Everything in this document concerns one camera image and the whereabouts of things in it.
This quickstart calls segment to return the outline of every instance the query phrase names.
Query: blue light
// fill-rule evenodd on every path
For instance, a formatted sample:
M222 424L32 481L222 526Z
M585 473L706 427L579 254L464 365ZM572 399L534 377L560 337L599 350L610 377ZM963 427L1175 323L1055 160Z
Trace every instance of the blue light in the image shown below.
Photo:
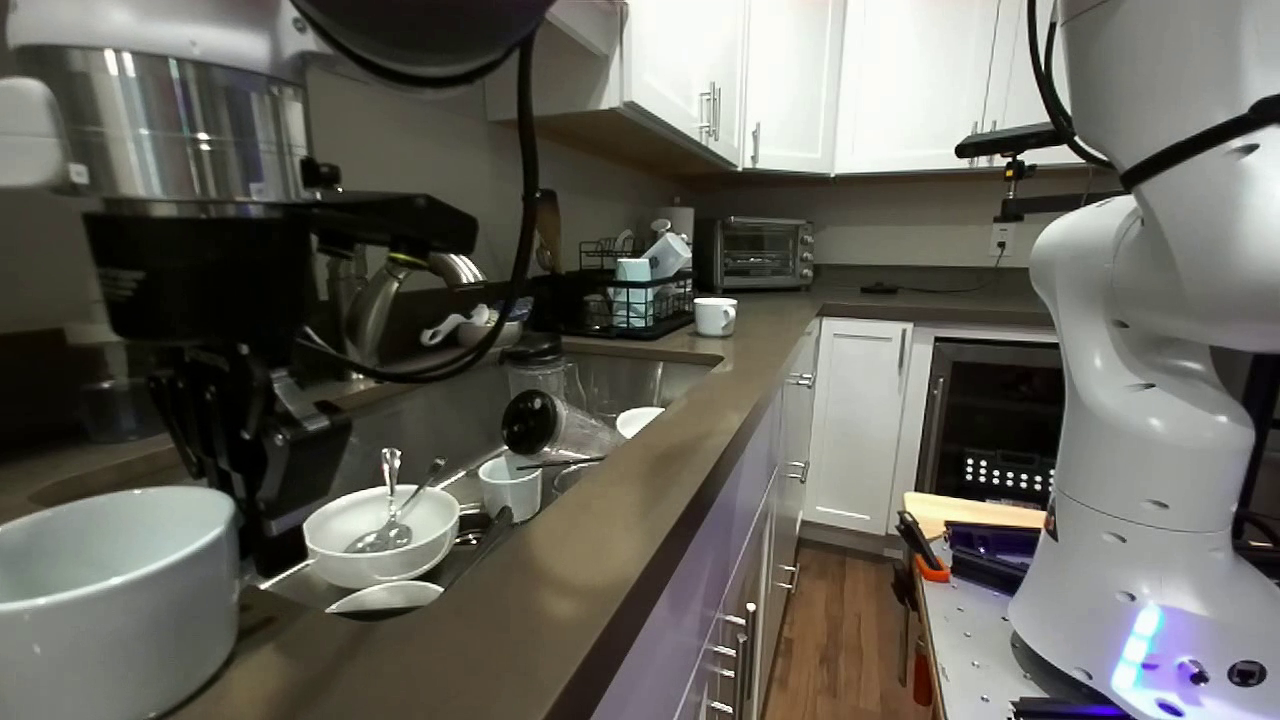
M1143 603L1127 628L1127 638L1126 638L1126 656L1111 670L1111 688L1118 692L1127 692L1140 675L1140 664L1152 656L1152 642L1161 634L1161 623L1165 623L1165 610L1161 603Z
M1148 608L1138 614L1134 632L1138 632L1138 634L1158 634L1161 623L1165 623L1161 603L1148 603Z

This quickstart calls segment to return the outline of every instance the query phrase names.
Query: kitchen cabinet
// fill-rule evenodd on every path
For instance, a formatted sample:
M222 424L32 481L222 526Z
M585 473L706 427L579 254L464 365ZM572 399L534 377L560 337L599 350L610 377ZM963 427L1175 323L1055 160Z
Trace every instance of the kitchen cabinet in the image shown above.
M841 68L837 171L960 171L967 132L1050 118L1030 59L1024 0L853 0ZM1069 146L1030 151L1074 162Z
M812 349L809 328L592 714L766 711L780 614L798 584Z
M997 0L848 0L837 171L974 166Z
M592 54L565 33L535 42L535 115L592 118L619 110L675 144L736 166L743 154L743 34L750 0L638 0L614 4L618 42ZM489 80L489 115L517 115L517 68Z
M759 558L759 638L757 638L757 688L769 688L772 656L787 598L800 584L798 545L809 483L809 436L812 436L812 384L817 384L817 323L798 341L780 404L780 451L769 483L766 558Z
M1055 4L1041 0L1041 50L1050 34ZM1074 80L1063 64L1063 34L1055 34L1053 50L1053 76L1060 99L1074 107ZM1015 124L1050 124L1037 76L1033 76L1033 50L1030 50L1030 0L1001 0L997 4L997 47L991 47L991 76L989 76L989 107L984 129L1015 129ZM1033 162L1080 162L1074 146L1041 146L1024 151Z
M844 0L754 0L743 166L832 171Z
M597 54L610 54L618 34L614 34L614 0L557 0L547 6L547 22L557 22L565 34L585 42Z
M723 667L723 614L754 614L757 634L757 597L759 597L759 526L769 512L769 461L776 436L776 404L754 427L734 477L718 490L711 512L697 526L690 551L682 556L673 581L652 603L638 642L628 646L619 670L614 675L604 700L592 714L604 720L652 720L706 711L709 696L742 700L750 670L711 682L711 667ZM736 650L734 667L757 667L750 646Z
M885 534L898 507L912 323L826 320L803 518Z

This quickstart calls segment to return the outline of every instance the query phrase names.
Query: white bowl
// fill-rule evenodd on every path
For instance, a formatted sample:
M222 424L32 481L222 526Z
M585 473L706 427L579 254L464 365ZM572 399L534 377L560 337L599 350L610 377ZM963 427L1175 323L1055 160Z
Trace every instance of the white bowl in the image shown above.
M632 436L639 436L662 413L666 413L666 409L628 409L628 413L618 417L614 427L618 427L624 441L632 441Z
M238 503L87 497L0 525L0 714L160 714L238 646Z
M306 539L313 556L313 570L338 588L368 588L398 574L424 574L438 567L454 539L461 503L424 488L413 507L401 517L413 526L413 545L389 551L350 551L350 545L389 518L389 490L364 488L317 507L306 518Z

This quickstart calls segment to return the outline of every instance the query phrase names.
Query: oven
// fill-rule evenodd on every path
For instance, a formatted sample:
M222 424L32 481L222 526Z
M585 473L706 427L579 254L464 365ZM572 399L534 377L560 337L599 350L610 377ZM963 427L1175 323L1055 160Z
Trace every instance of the oven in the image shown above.
M812 227L798 215L721 215L700 218L692 245L697 285L736 288L809 288Z
M1043 507L1055 481L1063 369L1055 343L938 341L921 490Z

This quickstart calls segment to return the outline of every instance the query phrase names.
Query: wall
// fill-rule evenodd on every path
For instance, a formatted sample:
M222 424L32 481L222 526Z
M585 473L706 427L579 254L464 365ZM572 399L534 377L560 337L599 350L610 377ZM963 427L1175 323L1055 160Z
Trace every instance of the wall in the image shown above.
M350 188L431 192L482 218L482 266L508 271L520 218L520 154L508 124L483 118L483 90L413 96L313 76L313 135L343 162ZM565 241L639 222L673 184L585 151L543 146L543 188L560 192ZM79 208L48 192L0 192L0 333L65 328L96 302Z
M520 144L483 118L483 86L415 96L343 76L313 76L317 151L343 162L350 188L431 192L482 218L476 261L508 271L520 227ZM675 184L540 141L540 179L557 188L565 254L578 241L644 222Z
M1096 184L1087 171L1041 174L1024 192L1063 192ZM800 179L736 179L706 188L706 212L780 212L817 222L820 263L878 263L878 266L991 266L991 215L1004 179L997 171L974 174L859 174L832 184ZM1015 241L1001 266L1030 266L1033 241L1053 215L1015 222Z

